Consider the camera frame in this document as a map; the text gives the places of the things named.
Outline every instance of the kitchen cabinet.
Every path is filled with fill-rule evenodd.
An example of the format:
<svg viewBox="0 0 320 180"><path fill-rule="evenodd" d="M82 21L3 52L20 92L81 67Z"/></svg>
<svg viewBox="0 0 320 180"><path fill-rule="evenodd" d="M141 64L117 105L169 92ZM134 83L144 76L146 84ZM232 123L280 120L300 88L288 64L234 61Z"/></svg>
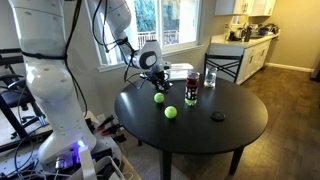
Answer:
<svg viewBox="0 0 320 180"><path fill-rule="evenodd" d="M254 0L249 16L271 16L276 0Z"/></svg>
<svg viewBox="0 0 320 180"><path fill-rule="evenodd" d="M237 46L234 44L211 44L208 54L243 56L242 61L239 65L240 67L232 67L233 69L231 69L234 72L237 72L235 82L237 84L241 84L263 67L266 55L269 50L270 42L271 39L268 39L249 47L242 45ZM232 63L232 61L216 61L215 63L224 65L228 63L230 64ZM218 71L217 77L232 82L234 81L234 79L232 79L228 74L220 71Z"/></svg>
<svg viewBox="0 0 320 180"><path fill-rule="evenodd" d="M251 14L254 0L217 0L215 15Z"/></svg>

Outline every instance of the baseboard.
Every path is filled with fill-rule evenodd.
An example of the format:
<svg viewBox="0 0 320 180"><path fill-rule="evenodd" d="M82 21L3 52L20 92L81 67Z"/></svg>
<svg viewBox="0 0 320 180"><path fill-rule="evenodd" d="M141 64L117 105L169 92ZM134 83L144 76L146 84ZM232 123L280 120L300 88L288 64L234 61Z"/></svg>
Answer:
<svg viewBox="0 0 320 180"><path fill-rule="evenodd" d="M278 67L278 68L283 68L283 69L291 69L291 70L303 71L303 72L313 72L313 70L314 70L314 69L309 69L309 68L302 68L302 67L297 67L297 66L288 66L288 65L275 64L275 63L266 63L266 66Z"/></svg>

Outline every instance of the tennis ball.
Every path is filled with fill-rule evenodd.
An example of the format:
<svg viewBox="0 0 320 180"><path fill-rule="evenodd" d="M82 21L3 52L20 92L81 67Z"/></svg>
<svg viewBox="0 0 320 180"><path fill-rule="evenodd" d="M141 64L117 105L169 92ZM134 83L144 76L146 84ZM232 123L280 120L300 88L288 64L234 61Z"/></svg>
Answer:
<svg viewBox="0 0 320 180"><path fill-rule="evenodd" d="M165 111L164 114L166 115L166 117L168 119L173 119L177 116L177 109L173 106L168 106Z"/></svg>
<svg viewBox="0 0 320 180"><path fill-rule="evenodd" d="M153 97L156 103L162 103L164 101L164 95L162 93L157 93Z"/></svg>

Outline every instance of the black chair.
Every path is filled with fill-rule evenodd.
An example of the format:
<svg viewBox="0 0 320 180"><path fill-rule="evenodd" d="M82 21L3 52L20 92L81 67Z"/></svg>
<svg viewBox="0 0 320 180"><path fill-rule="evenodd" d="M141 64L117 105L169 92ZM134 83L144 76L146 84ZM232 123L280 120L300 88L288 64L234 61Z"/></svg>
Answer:
<svg viewBox="0 0 320 180"><path fill-rule="evenodd" d="M206 53L203 72L205 74L206 68L216 67L218 69L217 76L224 77L224 79L235 83L239 74L242 57L243 55L210 55Z"/></svg>
<svg viewBox="0 0 320 180"><path fill-rule="evenodd" d="M5 53L13 53L18 50L19 49L10 50L9 52L5 51ZM23 63L22 56L3 58L0 54L0 66L9 68L12 73L0 76L0 81L3 82L3 85L0 87L4 89L4 91L1 92L1 96L6 105L10 108L20 106L23 111L26 111L28 110L28 104L31 105L35 115L21 117L22 128L26 128L37 121L39 121L41 125L45 125L45 115L37 105L29 88L26 86L26 81L21 79L23 77L22 75L15 74L11 67L12 64L16 63ZM16 132L12 133L12 138L15 138L16 136Z"/></svg>

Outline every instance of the countertop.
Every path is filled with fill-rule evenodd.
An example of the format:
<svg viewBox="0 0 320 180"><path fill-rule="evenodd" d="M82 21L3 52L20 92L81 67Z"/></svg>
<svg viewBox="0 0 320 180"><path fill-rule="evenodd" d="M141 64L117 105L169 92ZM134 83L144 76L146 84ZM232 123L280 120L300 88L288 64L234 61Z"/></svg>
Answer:
<svg viewBox="0 0 320 180"><path fill-rule="evenodd" d="M241 41L226 41L224 39L224 35L217 35L217 36L212 36L211 37L211 44L214 45L229 45L229 46L237 46L237 47L244 47L248 48L257 44L260 44L262 42L278 38L279 34L272 34L272 35L267 35L259 39L250 39L249 42L241 42Z"/></svg>

